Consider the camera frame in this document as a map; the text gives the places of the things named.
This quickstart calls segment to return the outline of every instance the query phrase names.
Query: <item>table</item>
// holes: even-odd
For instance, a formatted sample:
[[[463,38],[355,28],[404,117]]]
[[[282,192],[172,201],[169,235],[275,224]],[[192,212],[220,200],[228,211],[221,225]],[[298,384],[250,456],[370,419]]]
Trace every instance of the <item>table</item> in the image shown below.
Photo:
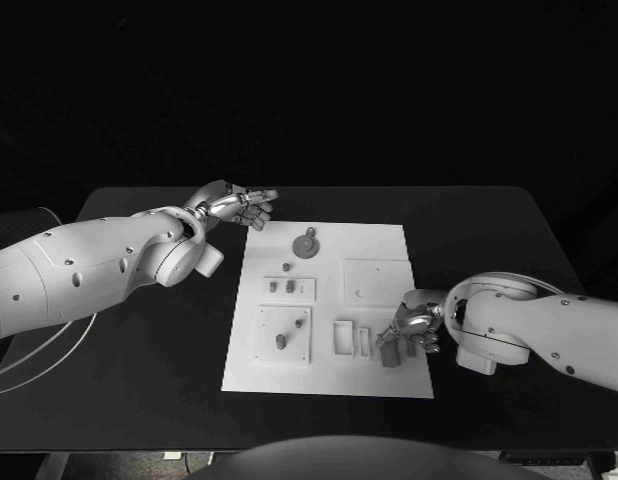
[[[195,188],[104,188],[78,220],[179,205]],[[416,286],[450,288],[508,271],[586,293],[540,209],[517,187],[280,188],[275,219],[403,224]],[[238,450],[315,435],[378,435],[469,450],[618,450],[618,393],[533,356],[484,376],[455,363],[440,331],[433,400],[221,392],[246,231],[210,234],[213,278],[135,291],[97,315],[84,344],[45,377],[0,395],[0,452]],[[70,328],[0,388],[41,371],[78,338]],[[58,327],[16,336],[5,364]]]

